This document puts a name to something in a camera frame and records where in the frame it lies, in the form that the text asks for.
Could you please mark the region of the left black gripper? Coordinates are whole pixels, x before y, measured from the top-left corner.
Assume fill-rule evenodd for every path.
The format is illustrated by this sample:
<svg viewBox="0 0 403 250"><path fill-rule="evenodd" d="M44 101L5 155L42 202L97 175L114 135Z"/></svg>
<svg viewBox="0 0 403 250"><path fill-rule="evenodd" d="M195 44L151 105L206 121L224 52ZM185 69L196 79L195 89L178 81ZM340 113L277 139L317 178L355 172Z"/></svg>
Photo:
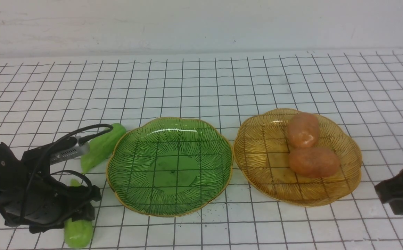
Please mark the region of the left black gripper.
<svg viewBox="0 0 403 250"><path fill-rule="evenodd" d="M84 186L71 186L56 180L50 173L55 146L33 172L39 157L49 144L30 149L20 160L3 142L0 143L0 214L9 227L28 226L32 234L63 229L72 221L95 220L94 201L101 200L100 188L87 177Z"/></svg>

